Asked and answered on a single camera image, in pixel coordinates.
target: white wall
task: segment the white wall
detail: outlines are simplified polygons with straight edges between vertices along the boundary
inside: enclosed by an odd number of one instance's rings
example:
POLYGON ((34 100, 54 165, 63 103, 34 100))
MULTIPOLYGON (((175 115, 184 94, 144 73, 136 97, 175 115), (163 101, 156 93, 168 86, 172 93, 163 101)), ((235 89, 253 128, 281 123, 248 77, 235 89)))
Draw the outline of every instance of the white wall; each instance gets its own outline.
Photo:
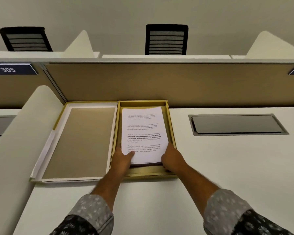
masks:
POLYGON ((54 51, 85 29, 94 51, 144 54, 155 23, 187 24, 188 55, 245 55, 263 30, 294 45, 294 0, 0 0, 0 28, 43 26, 54 51))

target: floral shirt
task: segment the floral shirt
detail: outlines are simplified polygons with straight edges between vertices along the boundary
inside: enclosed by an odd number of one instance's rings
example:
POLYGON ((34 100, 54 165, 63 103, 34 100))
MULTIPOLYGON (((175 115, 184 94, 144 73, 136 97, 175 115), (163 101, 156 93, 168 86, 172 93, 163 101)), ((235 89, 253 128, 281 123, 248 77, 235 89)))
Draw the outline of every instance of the floral shirt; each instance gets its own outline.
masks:
MULTIPOLYGON (((113 213, 104 199, 84 195, 51 235, 110 235, 113 225, 113 213)), ((204 230, 208 235, 293 235, 226 189, 217 190, 209 198, 204 230)))

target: paper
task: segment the paper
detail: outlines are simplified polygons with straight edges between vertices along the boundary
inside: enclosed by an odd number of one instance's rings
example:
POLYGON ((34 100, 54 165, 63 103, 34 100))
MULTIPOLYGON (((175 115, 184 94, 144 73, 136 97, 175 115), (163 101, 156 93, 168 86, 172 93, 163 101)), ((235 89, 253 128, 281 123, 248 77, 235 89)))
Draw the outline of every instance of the paper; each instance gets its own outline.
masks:
POLYGON ((122 110, 122 153, 135 151, 131 164, 161 162, 167 146, 161 107, 122 110))

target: shirt cuff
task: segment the shirt cuff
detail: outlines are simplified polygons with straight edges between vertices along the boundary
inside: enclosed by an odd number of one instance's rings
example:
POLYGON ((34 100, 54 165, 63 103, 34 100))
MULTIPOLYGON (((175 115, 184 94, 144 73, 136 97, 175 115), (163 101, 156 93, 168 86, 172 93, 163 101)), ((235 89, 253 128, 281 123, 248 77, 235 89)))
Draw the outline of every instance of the shirt cuff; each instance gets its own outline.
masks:
POLYGON ((211 235, 230 235, 240 217, 251 209, 247 201, 227 189, 217 190, 207 201, 204 230, 211 235))
POLYGON ((100 235, 110 235, 114 217, 105 200, 99 195, 84 195, 68 215, 78 215, 87 220, 100 235))

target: desk number sign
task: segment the desk number sign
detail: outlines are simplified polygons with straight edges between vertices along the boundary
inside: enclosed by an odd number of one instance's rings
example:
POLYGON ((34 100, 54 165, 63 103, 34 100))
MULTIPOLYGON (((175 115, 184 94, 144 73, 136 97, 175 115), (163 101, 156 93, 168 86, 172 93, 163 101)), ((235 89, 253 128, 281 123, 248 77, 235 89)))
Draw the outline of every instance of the desk number sign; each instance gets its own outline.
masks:
POLYGON ((38 75, 30 63, 0 63, 0 75, 38 75))

